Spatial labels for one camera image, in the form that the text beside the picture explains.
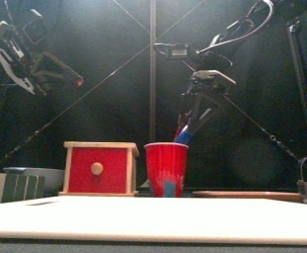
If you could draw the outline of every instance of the wooden box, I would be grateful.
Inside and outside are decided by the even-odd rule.
[[[66,148],[60,195],[133,196],[136,194],[136,145],[128,142],[64,143]]]

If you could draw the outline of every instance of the red cup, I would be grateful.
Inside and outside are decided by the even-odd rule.
[[[188,146],[174,142],[145,145],[148,180],[153,197],[180,197]]]

